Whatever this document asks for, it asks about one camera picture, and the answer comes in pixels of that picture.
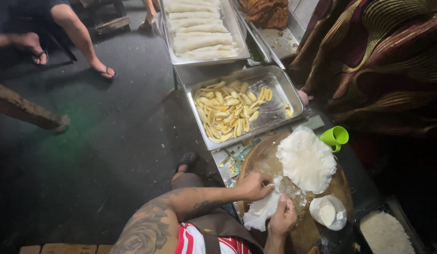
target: apron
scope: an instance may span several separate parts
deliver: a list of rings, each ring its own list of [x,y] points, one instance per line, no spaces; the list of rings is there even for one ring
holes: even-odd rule
[[[218,236],[237,237],[245,241],[252,254],[264,253],[262,246],[256,242],[245,227],[221,208],[184,223],[192,223],[203,235],[206,254],[221,254]]]

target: red and white shirt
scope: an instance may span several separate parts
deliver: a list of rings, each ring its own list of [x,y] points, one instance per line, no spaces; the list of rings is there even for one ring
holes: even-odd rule
[[[222,254],[251,254],[241,240],[219,237]],[[174,254],[206,254],[203,235],[191,223],[179,223],[178,245]]]

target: hand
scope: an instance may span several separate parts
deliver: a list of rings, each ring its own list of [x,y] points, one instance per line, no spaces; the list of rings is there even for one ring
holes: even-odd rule
[[[273,184],[264,186],[263,181],[272,182],[272,177],[260,173],[250,172],[244,179],[239,180],[236,188],[243,200],[256,201],[263,199],[274,189]]]
[[[292,200],[285,194],[278,199],[278,207],[269,222],[269,236],[284,237],[297,222],[297,214]]]

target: wooden cutting board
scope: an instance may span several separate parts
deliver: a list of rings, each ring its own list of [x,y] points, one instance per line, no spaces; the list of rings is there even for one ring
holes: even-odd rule
[[[283,175],[283,165],[278,161],[275,156],[277,147],[284,138],[289,136],[290,133],[277,133],[267,137],[267,139],[259,142],[244,158],[241,168],[239,179],[243,179],[249,172],[259,172],[269,174],[272,177]],[[338,198],[346,207],[347,221],[352,221],[352,198],[351,191],[347,184],[346,176],[341,169],[339,163],[337,164],[336,173],[332,176],[329,187],[324,193],[319,195],[307,192],[306,195],[296,195],[299,188],[295,186],[287,177],[283,177],[280,184],[280,191],[289,196],[295,204],[296,212],[298,215],[297,224],[289,233],[291,238],[293,251],[296,254],[306,254],[314,246],[319,239],[320,234],[325,227],[315,222],[309,213],[309,204],[313,198],[319,198],[326,195],[334,195]],[[302,206],[302,202],[306,199],[306,205]],[[243,216],[244,212],[249,209],[249,203],[238,202],[238,208],[240,215]],[[261,234],[257,230],[252,229],[252,233],[256,233],[256,238],[265,243],[267,232]]]

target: metal table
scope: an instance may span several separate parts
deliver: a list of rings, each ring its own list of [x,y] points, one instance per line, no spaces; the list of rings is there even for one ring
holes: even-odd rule
[[[221,64],[219,66],[173,66],[175,89],[177,89],[178,84],[181,85],[182,89],[185,89],[185,86],[187,85],[197,84],[210,79],[229,75],[232,72],[245,69],[245,63],[247,63],[247,61],[236,61],[234,63]],[[303,119],[274,129],[271,132],[288,132],[292,131],[292,129],[298,125],[305,125],[314,130],[317,135],[320,135],[325,130],[334,126],[315,101],[311,101],[310,105],[305,107],[303,116]],[[233,176],[238,175],[238,172],[234,172],[234,168],[232,167],[231,170],[228,165],[231,164],[233,166],[233,164],[237,165],[238,163],[233,162],[233,159],[231,160],[232,163],[226,163],[226,159],[233,158],[233,156],[238,160],[242,159],[252,145],[256,144],[258,140],[265,139],[268,135],[271,135],[271,133],[264,133],[255,136],[253,139],[255,143],[250,143],[245,147],[240,143],[237,143],[218,151],[211,152],[225,186],[232,187],[235,184]],[[366,209],[372,208],[374,205],[379,204],[382,201],[380,193],[349,144],[343,145],[341,150],[336,153],[336,157],[339,160],[349,183],[352,193],[354,218],[358,219],[361,214],[365,214]],[[329,230],[324,232],[319,240],[323,240],[323,237],[328,239],[329,253],[339,253],[342,250],[340,242],[344,242],[347,236],[344,230]]]

